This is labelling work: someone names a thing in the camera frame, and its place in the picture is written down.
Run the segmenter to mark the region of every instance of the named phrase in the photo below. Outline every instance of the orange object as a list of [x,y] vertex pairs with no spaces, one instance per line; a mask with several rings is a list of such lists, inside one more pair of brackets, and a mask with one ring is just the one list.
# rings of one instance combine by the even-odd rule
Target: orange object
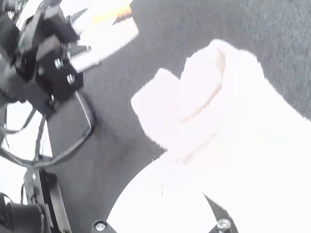
[[132,9],[130,6],[123,7],[123,8],[116,10],[116,11],[107,12],[107,13],[102,14],[100,16],[95,16],[93,18],[93,23],[97,24],[103,20],[107,20],[107,19],[113,18],[113,17],[121,18],[121,17],[129,15],[131,13],[132,13]]

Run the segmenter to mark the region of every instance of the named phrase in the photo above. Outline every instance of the dark gray carpet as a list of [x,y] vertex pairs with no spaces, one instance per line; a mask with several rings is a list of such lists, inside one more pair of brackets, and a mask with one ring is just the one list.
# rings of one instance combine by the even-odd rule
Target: dark gray carpet
[[[107,218],[123,188],[161,153],[144,136],[131,97],[160,67],[179,76],[186,58],[214,38],[255,53],[277,91],[311,117],[307,0],[134,0],[132,8],[139,36],[85,73],[99,121],[95,134],[72,160],[53,168],[74,233]],[[77,135],[74,114],[69,108],[49,122],[54,154]]]

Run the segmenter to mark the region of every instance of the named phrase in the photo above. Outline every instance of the white towel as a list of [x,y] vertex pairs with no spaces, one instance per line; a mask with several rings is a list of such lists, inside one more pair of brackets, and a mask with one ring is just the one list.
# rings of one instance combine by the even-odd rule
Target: white towel
[[253,54],[213,40],[187,59],[180,80],[159,70],[132,106],[163,156],[194,171],[240,233],[294,232],[311,217],[311,123]]

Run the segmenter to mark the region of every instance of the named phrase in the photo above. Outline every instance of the metal screw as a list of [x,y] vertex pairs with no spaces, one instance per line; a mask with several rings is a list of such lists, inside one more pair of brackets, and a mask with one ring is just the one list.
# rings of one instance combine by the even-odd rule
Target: metal screw
[[103,224],[102,222],[99,222],[95,225],[95,229],[98,231],[98,232],[103,232],[106,228],[106,225]]
[[228,219],[220,219],[216,224],[219,233],[225,233],[231,227],[231,222]]
[[67,75],[67,81],[70,85],[72,85],[76,81],[76,78],[74,77],[74,75],[69,74]]
[[60,60],[59,58],[57,58],[56,60],[54,60],[54,64],[55,64],[55,67],[57,69],[60,69],[64,66],[64,63],[62,60]]
[[38,74],[41,76],[44,74],[44,69],[42,67],[38,68]]

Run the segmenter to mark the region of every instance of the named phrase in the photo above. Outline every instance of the wire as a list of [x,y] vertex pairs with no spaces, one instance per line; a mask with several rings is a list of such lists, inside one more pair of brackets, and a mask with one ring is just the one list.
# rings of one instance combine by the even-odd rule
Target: wire
[[33,108],[32,111],[29,113],[24,125],[19,130],[9,130],[6,127],[3,127],[0,125],[0,131],[2,131],[2,133],[4,135],[19,133],[20,131],[22,131],[23,129],[25,129],[29,125],[30,121],[33,119],[33,117],[35,115],[35,112],[36,112],[36,109]]
[[2,195],[3,195],[4,197],[8,198],[8,199],[10,200],[11,203],[13,203],[12,199],[10,199],[8,195],[6,195],[5,193],[2,193]]
[[22,184],[21,190],[20,190],[20,204],[21,205],[24,203],[24,187],[25,187],[25,184]]
[[[82,137],[76,143],[74,143],[69,149],[67,149],[66,151],[64,151],[60,155],[57,155],[57,156],[55,156],[55,157],[53,157],[47,161],[24,160],[24,159],[21,159],[15,155],[13,155],[12,153],[5,150],[4,148],[0,148],[0,156],[4,157],[5,159],[7,159],[7,160],[9,160],[9,161],[11,161],[17,165],[26,167],[28,169],[39,169],[39,168],[44,168],[47,166],[52,166],[52,165],[61,163],[65,160],[67,160],[68,158],[70,158],[76,152],[76,150],[88,139],[88,137],[91,135],[91,132],[92,132],[92,125],[91,125],[90,119],[86,113],[85,106],[83,105],[81,98],[79,97],[77,92],[75,92],[75,95],[76,95],[78,101],[80,102],[80,104],[83,108],[83,111],[84,111],[84,114],[85,114],[85,117],[86,117],[87,123],[88,123],[88,129],[82,135]],[[42,117],[42,120],[41,120],[41,123],[39,126],[39,132],[38,132],[38,137],[36,140],[36,148],[35,148],[35,154],[37,156],[36,158],[39,158],[39,156],[40,156],[40,153],[39,153],[40,152],[40,141],[41,141],[41,138],[43,135],[44,122],[45,122],[45,116]]]

